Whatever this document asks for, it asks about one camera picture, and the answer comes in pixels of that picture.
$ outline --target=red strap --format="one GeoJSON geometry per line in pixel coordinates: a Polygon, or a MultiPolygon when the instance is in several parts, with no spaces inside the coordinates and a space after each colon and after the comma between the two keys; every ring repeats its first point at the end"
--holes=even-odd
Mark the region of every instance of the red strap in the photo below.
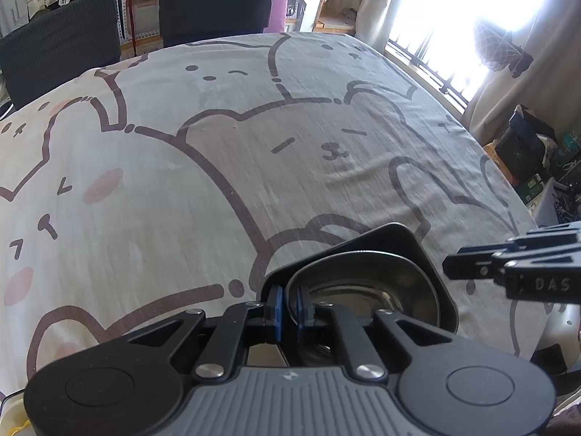
{"type": "Polygon", "coordinates": [[[137,49],[135,47],[135,23],[133,22],[133,4],[131,0],[127,0],[129,6],[129,23],[131,25],[131,42],[133,43],[133,56],[137,57],[137,49]]]}

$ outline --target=circular cap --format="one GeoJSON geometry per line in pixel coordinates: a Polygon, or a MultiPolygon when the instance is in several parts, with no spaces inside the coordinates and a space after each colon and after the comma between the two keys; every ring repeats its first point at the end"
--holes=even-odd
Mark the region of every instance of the circular cap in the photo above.
{"type": "Polygon", "coordinates": [[[202,378],[222,377],[224,368],[220,364],[202,364],[196,367],[196,375],[202,378]]]}
{"type": "Polygon", "coordinates": [[[71,378],[65,387],[69,398],[82,406],[110,406],[129,396],[133,378],[118,368],[89,368],[71,378]]]}
{"type": "Polygon", "coordinates": [[[355,371],[357,375],[366,380],[373,380],[381,378],[385,374],[385,370],[375,364],[361,364],[355,371]]]}
{"type": "Polygon", "coordinates": [[[446,381],[449,393],[474,406],[494,406],[505,402],[514,392],[512,378],[504,372],[484,366],[459,368],[446,381]]]}

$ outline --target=window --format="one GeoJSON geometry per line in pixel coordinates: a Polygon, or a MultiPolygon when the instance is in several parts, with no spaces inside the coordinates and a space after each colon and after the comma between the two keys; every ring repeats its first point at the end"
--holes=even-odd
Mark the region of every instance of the window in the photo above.
{"type": "Polygon", "coordinates": [[[474,23],[483,18],[517,31],[543,0],[402,0],[388,50],[417,66],[464,111],[488,73],[474,49],[474,23]]]}

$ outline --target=screw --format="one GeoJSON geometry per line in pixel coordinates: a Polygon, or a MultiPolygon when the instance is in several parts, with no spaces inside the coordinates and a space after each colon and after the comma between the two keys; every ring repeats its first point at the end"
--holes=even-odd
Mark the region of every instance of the screw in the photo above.
{"type": "Polygon", "coordinates": [[[366,380],[374,380],[385,375],[384,369],[375,364],[361,364],[355,371],[359,377],[366,380]]]}
{"type": "Polygon", "coordinates": [[[224,368],[220,364],[202,364],[196,367],[196,375],[202,378],[218,378],[224,375],[224,368]]]}

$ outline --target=window sill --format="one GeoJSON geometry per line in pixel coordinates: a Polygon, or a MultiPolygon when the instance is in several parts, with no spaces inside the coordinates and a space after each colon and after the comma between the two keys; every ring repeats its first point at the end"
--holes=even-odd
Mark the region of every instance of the window sill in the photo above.
{"type": "Polygon", "coordinates": [[[426,89],[428,93],[432,95],[455,119],[460,121],[464,109],[455,103],[455,100],[452,97],[445,95],[438,90],[438,86],[434,81],[432,81],[428,74],[425,74],[425,72],[410,64],[407,59],[400,56],[393,48],[385,48],[383,54],[426,89]]]}

